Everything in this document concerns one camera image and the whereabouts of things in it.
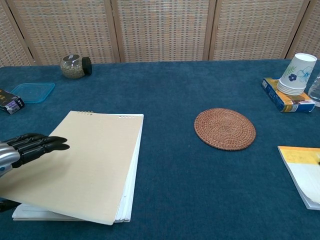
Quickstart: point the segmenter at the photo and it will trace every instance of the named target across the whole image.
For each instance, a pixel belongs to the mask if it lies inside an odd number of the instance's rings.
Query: glass jar
[[[80,57],[77,54],[65,56],[60,61],[62,74],[69,79],[79,79],[84,75],[91,75],[92,65],[90,58]]]

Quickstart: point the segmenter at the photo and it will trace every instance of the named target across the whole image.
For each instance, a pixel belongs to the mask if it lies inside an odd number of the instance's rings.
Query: woven rattan coaster
[[[256,129],[245,116],[225,108],[201,112],[194,129],[206,144],[229,151],[245,149],[256,138]]]

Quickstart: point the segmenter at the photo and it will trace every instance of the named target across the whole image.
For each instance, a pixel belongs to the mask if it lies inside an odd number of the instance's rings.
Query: notebook spiral binding
[[[83,114],[83,115],[92,115],[94,114],[93,111],[78,111],[79,114]]]

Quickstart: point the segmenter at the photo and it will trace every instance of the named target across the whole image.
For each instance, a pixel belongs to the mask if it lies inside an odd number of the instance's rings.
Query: cardboard box
[[[21,97],[0,89],[0,110],[12,115],[25,106]]]
[[[309,113],[315,108],[315,102],[307,94],[302,93],[298,96],[286,95],[277,89],[278,82],[279,79],[265,77],[261,85],[280,112]]]

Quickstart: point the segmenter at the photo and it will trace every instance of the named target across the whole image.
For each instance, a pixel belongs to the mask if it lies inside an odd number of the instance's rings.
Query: stacked paper cups
[[[306,53],[294,55],[280,78],[277,89],[287,95],[297,96],[304,92],[317,58]]]

